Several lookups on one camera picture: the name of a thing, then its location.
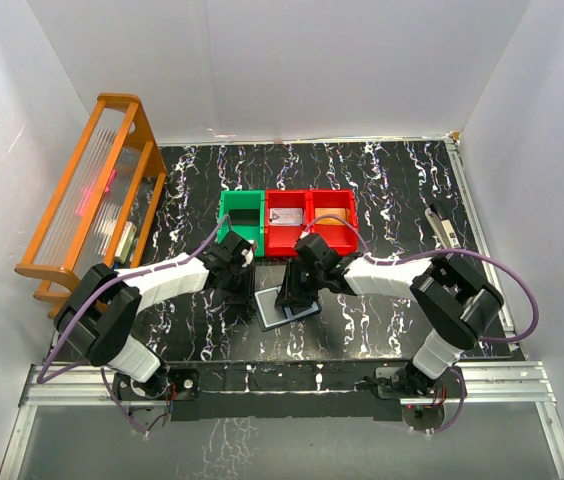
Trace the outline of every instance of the orange wooden frame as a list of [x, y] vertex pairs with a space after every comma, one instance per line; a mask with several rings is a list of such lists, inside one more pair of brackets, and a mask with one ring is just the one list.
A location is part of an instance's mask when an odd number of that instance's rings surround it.
[[[65, 253], [64, 261], [61, 265], [38, 265], [35, 264], [35, 257], [40, 250], [40, 246], [49, 230], [49, 226], [57, 212], [62, 198], [66, 193], [73, 174], [84, 154], [84, 151], [93, 135], [93, 132], [100, 120], [102, 112], [105, 108], [115, 109], [124, 113], [124, 119], [116, 134], [115, 140], [104, 163], [102, 170], [94, 184], [93, 193], [86, 204], [82, 219], [78, 225], [75, 236], [71, 245]], [[33, 296], [38, 300], [51, 302], [54, 304], [49, 312], [53, 315], [69, 296], [68, 292], [52, 292], [50, 287], [53, 283], [57, 283], [65, 287], [69, 292], [73, 291], [79, 282], [77, 276], [73, 273], [73, 269], [80, 257], [84, 242], [86, 240], [89, 228], [93, 222], [100, 202], [106, 190], [107, 183], [111, 176], [111, 172], [115, 167], [115, 163], [123, 148], [133, 148], [141, 153], [138, 165], [133, 173], [130, 188], [126, 194], [120, 215], [113, 229], [113, 234], [109, 242], [109, 246], [104, 255], [104, 263], [112, 265], [116, 247], [124, 231], [124, 225], [133, 206], [133, 200], [138, 192], [140, 182], [145, 177], [156, 178], [153, 190], [153, 198], [146, 213], [140, 236], [135, 249], [132, 267], [137, 267], [142, 259], [142, 252], [146, 246], [146, 241], [151, 230], [152, 219], [155, 216], [160, 193], [166, 181], [166, 168], [162, 161], [162, 156], [155, 142], [155, 137], [151, 131], [149, 121], [144, 112], [142, 102], [138, 97], [131, 94], [122, 93], [102, 93], [98, 96], [98, 102], [89, 117], [89, 120], [82, 132], [78, 144], [71, 155], [69, 163], [58, 183], [49, 204], [42, 215], [33, 238], [29, 243], [22, 260], [15, 267], [15, 271], [26, 277], [37, 278], [42, 280], [40, 286]]]

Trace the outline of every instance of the black marble tabletop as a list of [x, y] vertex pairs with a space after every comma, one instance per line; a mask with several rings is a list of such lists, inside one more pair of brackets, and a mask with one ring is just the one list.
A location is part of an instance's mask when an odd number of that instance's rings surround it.
[[[166, 147], [169, 178], [142, 263], [193, 251], [217, 222], [222, 190], [352, 189], [359, 229], [376, 257], [439, 246], [424, 217], [438, 199], [452, 212], [460, 243], [475, 240], [442, 141]], [[260, 261], [256, 290], [279, 285], [284, 264]], [[322, 313], [262, 332], [253, 310], [217, 292], [168, 300], [141, 313], [133, 335], [166, 361], [291, 361], [409, 358], [431, 326], [414, 302], [321, 292]], [[489, 336], [502, 336], [494, 322]], [[468, 356], [508, 356], [480, 345]]]

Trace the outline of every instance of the white backdrop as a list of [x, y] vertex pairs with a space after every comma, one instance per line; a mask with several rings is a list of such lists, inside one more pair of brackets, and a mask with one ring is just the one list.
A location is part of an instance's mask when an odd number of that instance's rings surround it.
[[28, 0], [87, 109], [143, 100], [158, 142], [461, 129], [522, 0]]
[[0, 1], [0, 463], [26, 374], [52, 330], [35, 284], [13, 268], [86, 118], [25, 0]]
[[[532, 2], [460, 137], [494, 255], [530, 282], [544, 361], [564, 426], [564, 2]], [[508, 289], [519, 329], [528, 302]]]

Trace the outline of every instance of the aluminum frame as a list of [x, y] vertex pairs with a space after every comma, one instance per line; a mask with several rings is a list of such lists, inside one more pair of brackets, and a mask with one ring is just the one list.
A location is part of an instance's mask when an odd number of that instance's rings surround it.
[[[478, 250], [489, 255], [484, 232], [469, 192], [469, 187], [464, 175], [462, 160], [459, 156], [456, 143], [449, 135], [431, 137], [349, 137], [330, 139], [305, 139], [289, 140], [288, 143], [313, 143], [313, 142], [361, 142], [361, 141], [444, 141], [453, 173], [457, 179], [462, 201], [467, 210], [471, 229], [473, 231]], [[210, 142], [201, 145], [226, 145], [226, 144], [271, 144], [285, 142]], [[161, 146], [180, 146], [183, 144], [169, 144]], [[495, 269], [487, 265], [486, 273], [489, 281], [501, 290], [501, 285]], [[503, 312], [503, 328], [507, 335], [514, 334], [514, 325], [508, 308]], [[542, 424], [547, 444], [549, 446], [558, 478], [564, 479], [564, 431], [560, 423], [553, 389], [549, 383], [542, 362], [507, 362], [507, 361], [471, 361], [460, 362], [467, 383], [468, 397], [466, 403], [507, 403], [507, 402], [534, 402]], [[61, 368], [54, 366], [51, 371]], [[64, 406], [112, 406], [113, 402], [102, 385], [100, 370], [93, 367], [79, 367], [62, 376], [62, 381], [52, 380], [45, 385], [37, 385], [35, 377], [39, 367], [34, 367], [27, 379], [22, 396], [20, 411], [7, 447], [0, 480], [17, 479], [31, 431], [35, 422], [37, 408], [48, 405]], [[107, 371], [107, 378], [113, 381], [114, 372]], [[448, 403], [457, 403], [457, 399], [449, 399]], [[427, 403], [428, 400], [420, 398], [402, 399], [403, 404]], [[133, 406], [163, 406], [163, 401], [125, 402]]]

